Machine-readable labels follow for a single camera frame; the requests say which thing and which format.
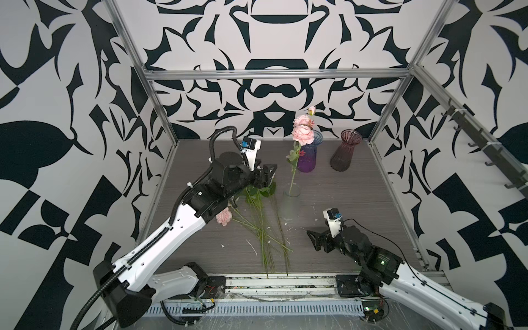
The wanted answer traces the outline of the clear ribbed glass vase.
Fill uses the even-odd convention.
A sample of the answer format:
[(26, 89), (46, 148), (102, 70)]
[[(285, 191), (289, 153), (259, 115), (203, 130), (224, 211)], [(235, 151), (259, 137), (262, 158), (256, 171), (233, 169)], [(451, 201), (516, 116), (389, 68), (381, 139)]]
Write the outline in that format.
[(280, 201), (280, 216), (284, 222), (292, 221), (297, 217), (300, 208), (301, 188), (298, 184), (284, 188)]

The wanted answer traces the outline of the pink carnation stem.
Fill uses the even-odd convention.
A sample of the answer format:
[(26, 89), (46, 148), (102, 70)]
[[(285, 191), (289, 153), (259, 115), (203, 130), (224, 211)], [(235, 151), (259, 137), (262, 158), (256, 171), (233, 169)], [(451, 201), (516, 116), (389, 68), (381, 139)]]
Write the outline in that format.
[(301, 149), (303, 146), (311, 144), (314, 139), (315, 122), (313, 116), (316, 113), (316, 107), (312, 106), (307, 109), (307, 114), (296, 117), (293, 121), (292, 140), (294, 141), (293, 149), (286, 156), (288, 163), (291, 165), (291, 181), (288, 193), (293, 189), (294, 180), (298, 168), (298, 161), (301, 157)]
[(258, 237), (264, 243), (275, 242), (282, 249), (285, 249), (287, 252), (291, 252), (291, 249), (287, 248), (284, 243), (280, 243), (278, 240), (268, 235), (268, 233), (264, 229), (261, 229), (256, 224), (253, 224), (244, 218), (234, 218), (232, 215), (231, 208), (225, 208), (224, 210), (222, 210), (219, 214), (215, 216), (215, 220), (219, 225), (223, 227), (226, 227), (230, 222), (234, 221), (235, 223), (243, 226), (245, 229), (255, 234), (255, 236)]

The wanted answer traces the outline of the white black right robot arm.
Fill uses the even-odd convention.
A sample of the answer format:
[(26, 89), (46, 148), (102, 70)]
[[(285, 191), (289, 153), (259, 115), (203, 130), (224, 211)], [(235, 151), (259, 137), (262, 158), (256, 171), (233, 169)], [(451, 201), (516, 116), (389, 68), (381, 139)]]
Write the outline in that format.
[(442, 329), (510, 329), (505, 312), (489, 302), (482, 305), (429, 279), (403, 258), (373, 245), (356, 226), (330, 219), (329, 229), (307, 231), (314, 248), (338, 250), (361, 267), (357, 277), (362, 295), (379, 294), (396, 301)]

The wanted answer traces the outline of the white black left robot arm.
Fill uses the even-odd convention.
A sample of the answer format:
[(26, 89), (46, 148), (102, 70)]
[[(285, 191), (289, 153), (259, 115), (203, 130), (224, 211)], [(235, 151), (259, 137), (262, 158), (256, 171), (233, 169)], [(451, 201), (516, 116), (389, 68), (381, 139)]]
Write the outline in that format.
[(200, 295), (207, 274), (196, 263), (163, 275), (158, 268), (187, 239), (216, 219), (246, 188), (268, 188), (276, 164), (262, 164), (257, 158), (261, 140), (237, 139), (237, 128), (216, 130), (209, 140), (209, 167), (194, 182), (189, 182), (176, 199), (169, 218), (142, 243), (115, 262), (101, 262), (93, 271), (97, 290), (71, 324), (78, 329), (85, 315), (101, 298), (110, 310), (112, 323), (129, 327), (148, 312), (151, 305), (174, 296)]

